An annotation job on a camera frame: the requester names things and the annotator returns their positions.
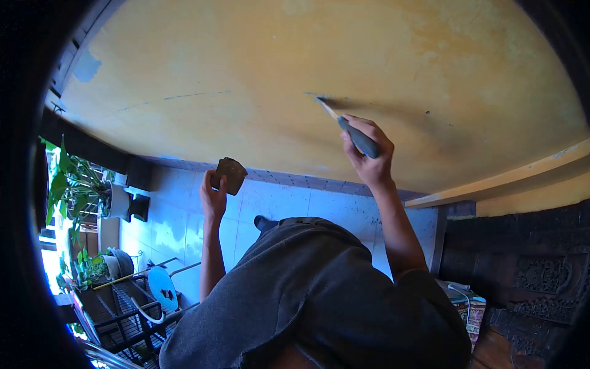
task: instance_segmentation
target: white tile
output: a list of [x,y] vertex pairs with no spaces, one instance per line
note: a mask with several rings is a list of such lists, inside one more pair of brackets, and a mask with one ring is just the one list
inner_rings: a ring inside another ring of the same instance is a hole
[[185,264],[201,261],[203,252],[203,223],[205,217],[200,213],[189,213],[186,225]]
[[237,220],[227,218],[221,220],[219,243],[221,245],[221,254],[223,255],[223,264],[225,265],[226,273],[235,266],[234,253],[238,228]]
[[186,210],[200,208],[201,203],[195,204],[194,199],[191,198],[195,181],[196,172],[158,166],[154,169],[152,176],[151,194],[179,208]]
[[152,249],[168,257],[177,257],[181,263],[184,263],[186,211],[153,198],[150,212]]
[[[436,208],[425,209],[409,209],[406,208],[406,215],[412,229],[416,233],[426,265],[430,269],[432,263],[432,256],[434,254],[434,242],[436,238],[436,223],[438,217],[438,210]],[[383,242],[383,225],[381,222],[377,225],[375,234],[375,247],[378,243]]]
[[235,241],[234,265],[244,256],[246,251],[256,242],[260,236],[260,231],[252,222],[241,221],[238,225],[238,237]]
[[197,265],[172,276],[174,288],[182,293],[181,306],[186,308],[199,301],[201,266]]
[[[167,255],[167,254],[163,254],[157,250],[152,249],[152,262],[154,264],[159,264],[159,263],[163,263],[166,260],[172,259],[173,256]],[[173,260],[171,262],[167,262],[165,264],[166,266],[166,271],[168,272],[168,274],[174,272],[175,270],[184,268],[185,265],[180,261],[180,260]]]
[[[191,190],[191,195],[189,197],[189,208],[197,213],[203,213],[201,198],[199,197],[199,188],[201,187],[201,184],[203,182],[204,175],[205,173],[203,172],[195,173],[195,182]],[[236,196],[227,195],[227,204],[225,207],[225,214],[223,216],[224,218],[239,220],[243,193],[244,188],[242,187],[238,191],[238,194]]]
[[227,195],[227,205],[225,208],[224,218],[240,220],[240,209],[242,208],[242,199],[244,197],[243,188],[238,191],[236,196]]
[[120,232],[119,248],[131,256],[135,272],[140,272],[146,269],[148,260],[152,257],[152,249],[148,245],[132,237],[128,233]]
[[389,268],[389,262],[387,261],[387,255],[385,254],[385,243],[383,241],[375,243],[373,247],[373,267],[380,270],[389,279],[393,280],[391,276],[391,268]]
[[309,217],[332,221],[354,234],[361,241],[374,241],[379,210],[372,197],[312,190]]
[[147,214],[147,222],[140,221],[139,219],[136,219],[134,217],[131,217],[131,222],[129,223],[127,223],[124,220],[121,220],[120,233],[126,233],[149,246],[152,243],[152,219],[149,210]]
[[240,222],[252,223],[263,215],[270,220],[307,216],[310,189],[252,181],[242,185]]
[[[190,265],[201,261],[203,252],[203,223],[205,219],[202,214],[190,213],[188,226],[186,228],[186,251],[185,264]],[[219,227],[219,243],[223,255],[225,271],[228,272],[234,267],[234,249],[238,221],[223,218]]]

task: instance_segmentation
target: gray brush handle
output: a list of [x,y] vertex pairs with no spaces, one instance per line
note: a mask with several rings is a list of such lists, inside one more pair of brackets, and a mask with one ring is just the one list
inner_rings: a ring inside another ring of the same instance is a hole
[[366,156],[371,159],[376,159],[379,156],[380,152],[377,143],[366,134],[348,124],[346,118],[339,117],[338,124],[340,125],[340,128],[350,133],[352,142],[359,148],[359,150],[364,152]]

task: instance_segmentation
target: electrical cable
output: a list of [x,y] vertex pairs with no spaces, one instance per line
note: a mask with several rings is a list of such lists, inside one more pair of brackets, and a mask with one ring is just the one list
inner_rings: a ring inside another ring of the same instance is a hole
[[467,329],[467,327],[469,326],[469,314],[470,314],[470,312],[471,312],[471,302],[469,301],[469,297],[468,297],[468,296],[467,296],[465,293],[462,293],[462,292],[459,290],[459,288],[455,288],[455,286],[453,286],[453,285],[452,285],[452,284],[450,284],[450,283],[447,285],[447,288],[448,288],[448,289],[452,289],[452,290],[454,290],[454,291],[457,291],[458,293],[460,293],[460,294],[462,294],[463,296],[465,296],[465,298],[467,299],[467,322],[466,322],[466,324],[465,324],[465,329]]

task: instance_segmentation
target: metal rack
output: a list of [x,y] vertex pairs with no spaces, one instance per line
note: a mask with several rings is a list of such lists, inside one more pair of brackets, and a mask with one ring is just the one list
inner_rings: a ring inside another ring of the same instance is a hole
[[[103,289],[78,295],[87,327],[95,343],[144,368],[159,368],[158,355],[182,314],[173,314],[154,298],[146,276],[136,276]],[[140,314],[132,300],[152,318],[165,313],[168,318],[154,324]]]

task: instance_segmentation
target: tiled wall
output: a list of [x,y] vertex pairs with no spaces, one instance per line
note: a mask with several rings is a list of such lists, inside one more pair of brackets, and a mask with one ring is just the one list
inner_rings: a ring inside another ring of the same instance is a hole
[[[179,159],[164,159],[144,156],[145,159],[161,166],[170,168],[187,169],[195,172],[205,172],[209,169],[215,169],[216,164],[186,161]],[[296,175],[281,172],[271,172],[263,169],[246,168],[248,175],[246,178],[254,181],[276,183],[281,185],[312,188],[315,190],[325,190],[330,192],[341,192],[344,194],[353,194],[361,196],[373,196],[369,188],[360,183],[334,181],[332,179],[310,177],[308,175]],[[413,191],[398,190],[399,197],[402,201],[408,201],[414,198],[422,197],[427,194]]]

